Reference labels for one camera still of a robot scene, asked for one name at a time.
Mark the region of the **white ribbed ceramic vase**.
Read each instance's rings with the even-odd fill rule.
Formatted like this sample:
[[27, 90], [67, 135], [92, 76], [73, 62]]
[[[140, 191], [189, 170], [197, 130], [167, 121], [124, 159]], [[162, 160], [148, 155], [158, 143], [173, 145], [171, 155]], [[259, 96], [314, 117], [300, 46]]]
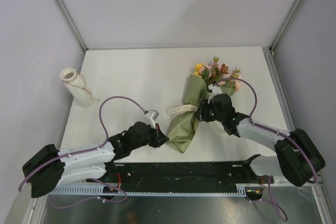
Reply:
[[77, 72], [74, 68], [66, 68], [60, 73], [60, 78], [72, 94], [77, 103], [84, 107], [91, 107], [95, 102], [99, 100], [93, 97], [92, 92], [87, 88], [87, 83], [84, 76]]

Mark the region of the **right aluminium table rail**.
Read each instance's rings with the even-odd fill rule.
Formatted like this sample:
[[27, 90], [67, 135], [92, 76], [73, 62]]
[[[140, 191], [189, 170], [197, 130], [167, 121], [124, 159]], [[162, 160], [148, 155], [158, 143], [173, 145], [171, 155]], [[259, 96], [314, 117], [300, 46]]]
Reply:
[[290, 130], [295, 130], [297, 128], [297, 124], [295, 122], [287, 91], [282, 80], [278, 64], [276, 62], [275, 53], [269, 47], [262, 47], [262, 51], [276, 90], [282, 113], [285, 118], [286, 126]]

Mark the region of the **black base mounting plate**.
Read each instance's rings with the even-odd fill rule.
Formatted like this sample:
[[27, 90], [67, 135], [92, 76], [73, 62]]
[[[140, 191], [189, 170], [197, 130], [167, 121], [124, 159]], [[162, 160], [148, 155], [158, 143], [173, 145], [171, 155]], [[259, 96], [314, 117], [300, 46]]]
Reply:
[[172, 189], [263, 184], [269, 180], [267, 175], [256, 175], [249, 161], [107, 164], [107, 171], [100, 178], [105, 183], [120, 183], [121, 188]]

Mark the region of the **left aluminium frame post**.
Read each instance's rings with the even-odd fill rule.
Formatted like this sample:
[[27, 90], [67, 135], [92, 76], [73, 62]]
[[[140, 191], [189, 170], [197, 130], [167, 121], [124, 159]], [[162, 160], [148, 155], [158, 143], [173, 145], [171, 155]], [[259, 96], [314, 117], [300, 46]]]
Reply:
[[75, 21], [73, 20], [64, 0], [54, 0], [59, 12], [61, 13], [65, 23], [67, 24], [70, 32], [72, 33], [75, 41], [77, 42], [77, 44], [79, 45], [79, 47], [81, 48], [81, 50], [85, 53], [88, 48], [78, 30], [77, 25], [75, 24]]

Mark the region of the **cream printed ribbon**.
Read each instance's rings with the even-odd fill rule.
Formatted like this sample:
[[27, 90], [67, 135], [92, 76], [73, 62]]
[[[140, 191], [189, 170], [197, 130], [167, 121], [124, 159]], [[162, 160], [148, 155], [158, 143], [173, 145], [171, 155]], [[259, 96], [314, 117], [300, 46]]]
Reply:
[[173, 116], [173, 115], [178, 115], [178, 114], [182, 114], [188, 111], [193, 111], [195, 112], [198, 109], [197, 106], [192, 105], [192, 104], [185, 104], [185, 105], [181, 105], [181, 106], [177, 106], [171, 109], [167, 109], [166, 110], [166, 114], [168, 116]]

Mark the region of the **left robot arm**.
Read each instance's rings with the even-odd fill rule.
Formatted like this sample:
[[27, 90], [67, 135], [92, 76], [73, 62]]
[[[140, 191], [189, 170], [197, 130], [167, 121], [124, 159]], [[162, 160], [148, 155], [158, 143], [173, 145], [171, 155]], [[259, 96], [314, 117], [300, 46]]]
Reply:
[[110, 182], [115, 178], [114, 161], [123, 159], [143, 146], [161, 147], [169, 138], [157, 124], [151, 127], [136, 122], [128, 130], [108, 138], [103, 147], [56, 149], [55, 145], [44, 146], [22, 167], [25, 179], [31, 185], [31, 197], [39, 198], [62, 184], [86, 179], [102, 179]]

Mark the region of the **aluminium frame post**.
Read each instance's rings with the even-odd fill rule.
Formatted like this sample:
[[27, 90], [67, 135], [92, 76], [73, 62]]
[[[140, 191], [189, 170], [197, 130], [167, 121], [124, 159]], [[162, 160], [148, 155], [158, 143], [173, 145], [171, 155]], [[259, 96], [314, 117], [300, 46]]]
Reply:
[[88, 48], [78, 30], [77, 25], [75, 24], [75, 21], [73, 20], [64, 0], [54, 0], [59, 12], [61, 13], [65, 23], [67, 24], [70, 32], [72, 33], [75, 41], [77, 42], [77, 44], [79, 45], [79, 47], [81, 48], [81, 50], [85, 53]]
[[284, 21], [282, 22], [280, 28], [278, 29], [274, 40], [272, 41], [271, 45], [269, 46], [270, 51], [274, 51], [280, 41], [282, 40], [283, 36], [286, 34], [288, 28], [290, 27], [291, 23], [293, 22], [294, 18], [296, 17], [300, 7], [304, 3], [305, 0], [294, 0], [291, 4], [288, 13], [285, 16]]

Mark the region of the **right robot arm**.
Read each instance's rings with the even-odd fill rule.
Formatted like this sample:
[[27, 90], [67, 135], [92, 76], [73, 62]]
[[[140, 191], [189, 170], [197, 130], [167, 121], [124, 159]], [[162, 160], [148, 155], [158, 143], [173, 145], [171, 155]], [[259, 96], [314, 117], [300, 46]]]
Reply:
[[283, 176], [293, 185], [302, 186], [315, 178], [326, 162], [309, 135], [302, 129], [279, 130], [237, 112], [227, 94], [202, 99], [196, 111], [200, 122], [221, 123], [228, 135], [255, 141], [275, 151]]

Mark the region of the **right aluminium frame post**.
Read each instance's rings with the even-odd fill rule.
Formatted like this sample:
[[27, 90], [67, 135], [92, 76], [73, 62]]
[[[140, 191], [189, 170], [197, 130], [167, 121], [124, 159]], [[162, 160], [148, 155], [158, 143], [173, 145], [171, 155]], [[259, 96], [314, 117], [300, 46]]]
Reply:
[[288, 13], [285, 16], [284, 21], [282, 22], [280, 28], [278, 29], [274, 40], [272, 41], [271, 45], [269, 46], [270, 51], [274, 51], [280, 41], [282, 40], [283, 36], [286, 34], [288, 28], [290, 27], [291, 23], [293, 22], [294, 18], [296, 17], [300, 7], [304, 3], [305, 0], [294, 0], [291, 4]]

